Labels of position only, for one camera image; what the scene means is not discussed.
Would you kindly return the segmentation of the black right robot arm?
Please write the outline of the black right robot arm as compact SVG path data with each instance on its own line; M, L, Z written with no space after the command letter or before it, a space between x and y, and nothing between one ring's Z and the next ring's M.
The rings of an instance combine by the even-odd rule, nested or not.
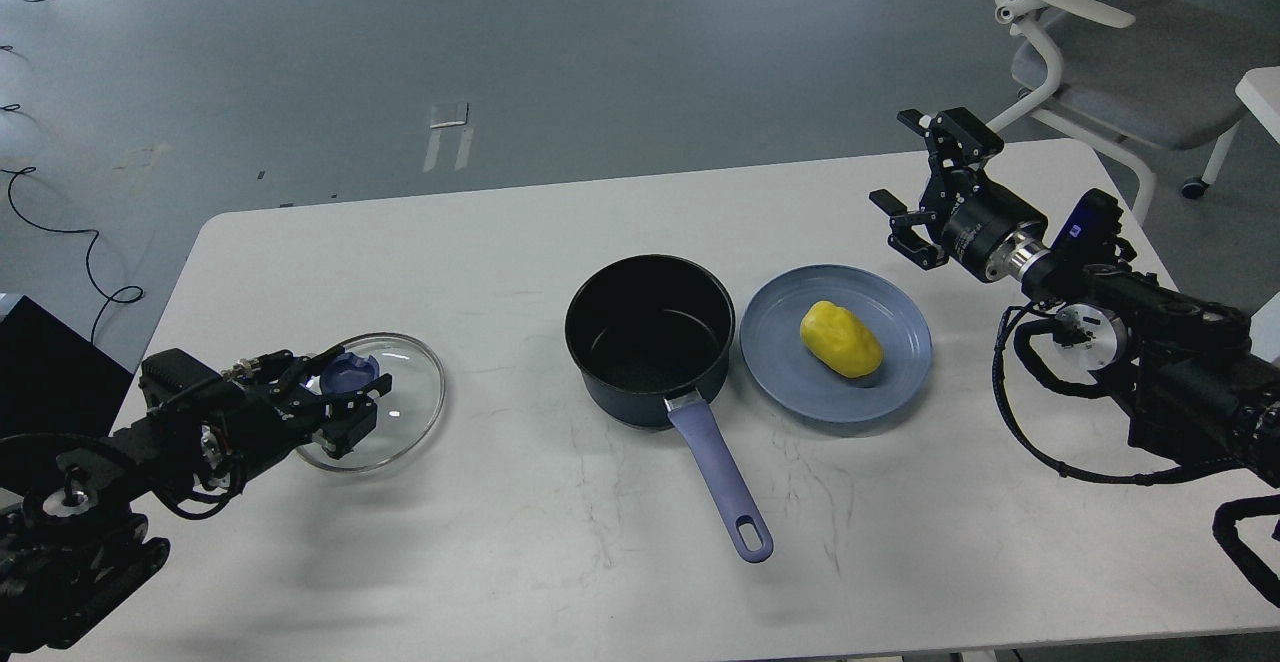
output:
M1123 206L1102 191L1087 191L1046 245L1046 216L987 174L1004 141L972 111L906 109L897 119L924 141L929 175L916 207L870 193L888 216L888 245L924 270L956 261L983 283L1009 277L1027 298L1000 319L991 369L998 415L1025 451L1060 478L1101 485L1164 487L1238 469L1277 485L1277 367L1253 353L1240 310L1135 271ZM1046 391L1112 401L1128 444L1172 466L1112 475L1046 455L1012 412L1009 351Z

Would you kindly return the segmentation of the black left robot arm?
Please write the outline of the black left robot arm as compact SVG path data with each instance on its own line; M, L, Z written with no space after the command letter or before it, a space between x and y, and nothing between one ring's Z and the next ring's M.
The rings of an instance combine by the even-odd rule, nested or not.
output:
M140 370L142 419L106 437L32 432L60 446L56 475L3 511L3 657L67 649L166 563L172 544L133 510L151 496L179 519L219 515L294 449L315 443L333 460L376 426L393 376L337 344L288 350L218 371L183 350Z

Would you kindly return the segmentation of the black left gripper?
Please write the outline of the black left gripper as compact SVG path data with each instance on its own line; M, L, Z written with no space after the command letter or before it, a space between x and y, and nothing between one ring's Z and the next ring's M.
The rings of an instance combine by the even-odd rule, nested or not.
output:
M305 387L311 380L319 392ZM342 460L376 428L372 400L392 389L393 376L380 362L343 344L316 355L261 355L250 384L215 376L205 388L205 464L270 469L306 443Z

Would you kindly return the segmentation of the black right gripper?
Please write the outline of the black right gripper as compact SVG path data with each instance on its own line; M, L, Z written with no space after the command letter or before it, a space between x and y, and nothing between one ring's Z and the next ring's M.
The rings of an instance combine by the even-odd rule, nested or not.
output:
M929 178L920 197L925 210L910 210L887 190L869 193L890 219L890 247L923 270L952 257L979 282L1007 277L1001 248L1009 237L1024 230L1039 241L1048 219L987 175L987 163L1004 152L1001 134L965 108L933 114L905 109L896 119L924 141ZM925 225L932 242L916 233L918 225Z

